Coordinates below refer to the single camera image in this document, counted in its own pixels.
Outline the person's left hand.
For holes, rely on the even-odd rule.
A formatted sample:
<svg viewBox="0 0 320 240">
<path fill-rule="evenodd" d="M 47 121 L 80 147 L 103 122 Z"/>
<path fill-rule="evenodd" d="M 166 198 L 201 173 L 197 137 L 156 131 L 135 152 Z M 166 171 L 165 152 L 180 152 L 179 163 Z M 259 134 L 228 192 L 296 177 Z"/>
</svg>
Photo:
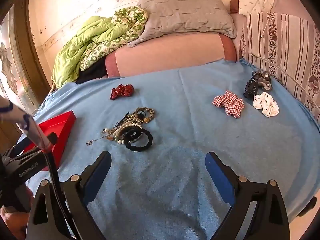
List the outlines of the person's left hand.
<svg viewBox="0 0 320 240">
<path fill-rule="evenodd" d="M 4 207 L 1 207 L 1 217 L 11 233 L 17 239 L 25 239 L 29 213 L 13 212 L 7 213 Z"/>
</svg>

